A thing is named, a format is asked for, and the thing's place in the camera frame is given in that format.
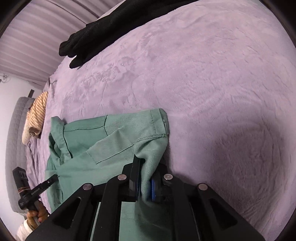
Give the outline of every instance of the black garment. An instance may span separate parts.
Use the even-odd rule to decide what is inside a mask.
[[[126,0],[109,15],[86,25],[61,43],[59,55],[70,58],[70,68],[91,60],[129,31],[197,0]]]

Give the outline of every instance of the pink curtain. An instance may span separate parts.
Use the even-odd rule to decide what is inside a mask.
[[[0,38],[0,72],[42,89],[63,60],[59,45],[119,0],[32,0]]]

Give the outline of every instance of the silver screw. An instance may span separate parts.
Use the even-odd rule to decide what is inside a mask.
[[[173,179],[173,175],[172,174],[165,174],[163,176],[163,178],[166,179],[166,180],[172,180]]]
[[[92,186],[92,185],[91,185],[90,183],[86,183],[86,184],[83,185],[82,188],[83,188],[84,190],[89,190],[89,189],[91,189],[91,186]]]
[[[124,175],[124,174],[120,174],[120,175],[118,175],[117,178],[118,178],[118,180],[123,181],[123,180],[126,179],[126,175]]]
[[[207,190],[207,184],[201,183],[198,185],[198,188],[202,191],[206,191]]]

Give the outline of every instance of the folded green garment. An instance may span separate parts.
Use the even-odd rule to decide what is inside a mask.
[[[149,180],[168,144],[168,119],[162,109],[107,115],[65,124],[52,118],[46,178],[59,181],[47,190],[52,212],[84,183],[98,185],[121,174],[133,157],[145,159],[141,195],[122,203],[120,241],[171,240],[168,210],[148,201]]]

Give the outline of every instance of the lavender blanket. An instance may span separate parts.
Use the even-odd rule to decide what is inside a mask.
[[[209,184],[266,240],[279,235],[296,207],[296,50],[267,8],[200,0],[134,29],[81,68],[70,62],[50,78],[42,137],[31,145],[32,185],[44,180],[52,116],[163,108],[172,173]]]

